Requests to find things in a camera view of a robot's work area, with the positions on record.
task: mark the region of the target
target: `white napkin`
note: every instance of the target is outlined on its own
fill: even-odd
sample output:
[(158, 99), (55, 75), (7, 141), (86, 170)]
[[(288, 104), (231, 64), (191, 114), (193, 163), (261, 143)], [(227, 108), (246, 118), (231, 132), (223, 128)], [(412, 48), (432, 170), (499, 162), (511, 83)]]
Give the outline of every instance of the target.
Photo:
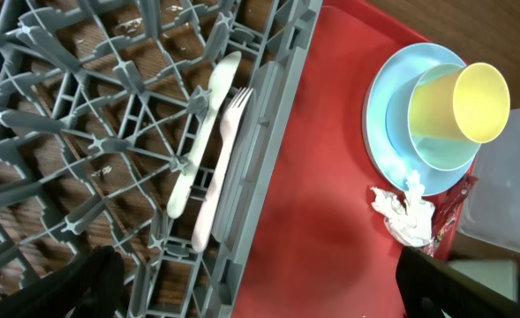
[(425, 246), (432, 239), (434, 205), (422, 200), (425, 187), (420, 184), (420, 175), (416, 170), (407, 176), (407, 186), (409, 190), (404, 193), (405, 207), (394, 193), (373, 186), (375, 202), (372, 207), (385, 216), (385, 227), (401, 244)]

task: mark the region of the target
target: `white plastic fork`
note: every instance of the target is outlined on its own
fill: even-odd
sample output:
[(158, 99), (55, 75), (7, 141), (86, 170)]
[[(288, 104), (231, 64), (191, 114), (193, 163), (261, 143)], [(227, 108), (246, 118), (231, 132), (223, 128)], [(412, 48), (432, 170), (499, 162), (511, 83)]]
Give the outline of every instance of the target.
[(202, 252), (207, 247), (208, 237), (213, 228), (213, 221), (215, 220), (216, 208), (221, 196), (222, 184), (228, 169), (230, 155), (236, 140), (238, 126), (240, 125), (240, 118), (244, 113), (245, 105), (248, 103), (250, 96), (252, 96), (253, 88), (240, 89), (238, 93), (232, 98), (232, 101), (224, 111), (221, 119), (221, 137), (222, 150), (216, 164), (215, 173), (208, 187), (205, 200), (200, 206), (199, 216), (195, 229), (192, 232), (192, 248), (196, 252)]

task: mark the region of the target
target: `cutlery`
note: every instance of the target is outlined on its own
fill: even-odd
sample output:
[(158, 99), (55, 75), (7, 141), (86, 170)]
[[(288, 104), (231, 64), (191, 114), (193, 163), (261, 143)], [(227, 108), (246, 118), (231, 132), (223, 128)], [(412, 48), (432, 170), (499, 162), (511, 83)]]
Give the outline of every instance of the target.
[(179, 178), (171, 192), (167, 206), (168, 216), (171, 218), (175, 219), (180, 217), (185, 210), (191, 187), (197, 177), (200, 161), (203, 158), (210, 133), (215, 125), (216, 115), (221, 108), (224, 97), (226, 97), (226, 94), (230, 90), (241, 58), (242, 53), (240, 52), (230, 53), (218, 63), (210, 75), (208, 88), (211, 89), (211, 93), (209, 96), (207, 114), (200, 125), (199, 132), (197, 133), (197, 137), (193, 142), (191, 152), (187, 158), (185, 174), (179, 174)]
[(234, 141), (240, 125), (240, 118), (244, 113), (245, 105), (252, 96), (253, 88), (244, 88), (232, 98), (232, 101), (224, 111), (221, 120), (222, 150), (216, 164), (215, 173), (208, 187), (205, 200), (200, 206), (199, 216), (195, 229), (192, 232), (192, 248), (196, 252), (202, 252), (207, 247), (208, 238), (213, 228), (218, 200), (221, 196), (222, 184), (228, 169), (230, 155), (234, 148)]

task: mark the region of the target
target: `black object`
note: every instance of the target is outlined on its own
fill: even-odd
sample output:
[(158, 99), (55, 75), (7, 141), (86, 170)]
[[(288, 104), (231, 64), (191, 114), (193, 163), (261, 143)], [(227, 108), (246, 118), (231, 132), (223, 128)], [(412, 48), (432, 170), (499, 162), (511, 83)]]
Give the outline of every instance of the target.
[(96, 247), (63, 269), (0, 301), (0, 318), (110, 318), (124, 281), (124, 261), (112, 246)]
[(408, 318), (520, 318), (520, 306), (412, 247), (397, 264), (396, 281)]

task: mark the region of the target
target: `dish rack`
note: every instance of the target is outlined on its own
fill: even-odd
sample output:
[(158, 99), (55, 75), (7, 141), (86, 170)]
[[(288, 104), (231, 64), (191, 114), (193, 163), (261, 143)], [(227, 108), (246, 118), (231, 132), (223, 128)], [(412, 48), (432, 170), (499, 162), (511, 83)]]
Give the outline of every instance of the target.
[[(117, 316), (230, 315), (321, 0), (263, 6), (255, 27), (253, 1), (0, 3), (1, 294), (110, 244), (127, 273)], [(229, 97), (255, 93), (215, 239), (197, 254), (191, 230), (218, 134), (184, 215), (169, 219), (165, 205), (207, 109), (208, 76), (235, 50), (244, 60)]]

